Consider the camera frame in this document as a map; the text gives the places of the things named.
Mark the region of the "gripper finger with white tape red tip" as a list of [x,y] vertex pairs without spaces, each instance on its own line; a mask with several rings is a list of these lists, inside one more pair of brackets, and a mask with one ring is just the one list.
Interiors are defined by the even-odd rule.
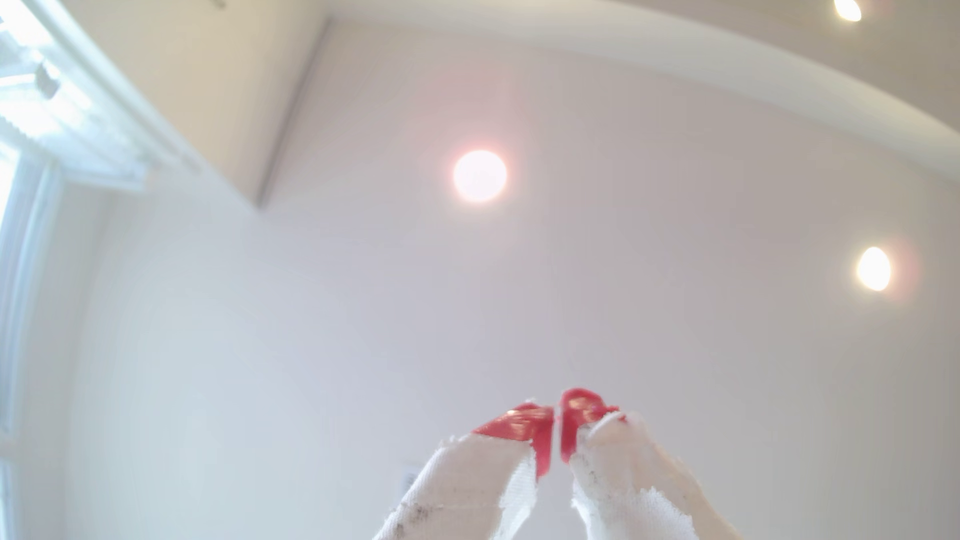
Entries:
[[560,457],[587,539],[741,539],[636,412],[584,389],[559,402]]
[[550,468],[555,413],[534,402],[444,441],[374,539],[514,539]]

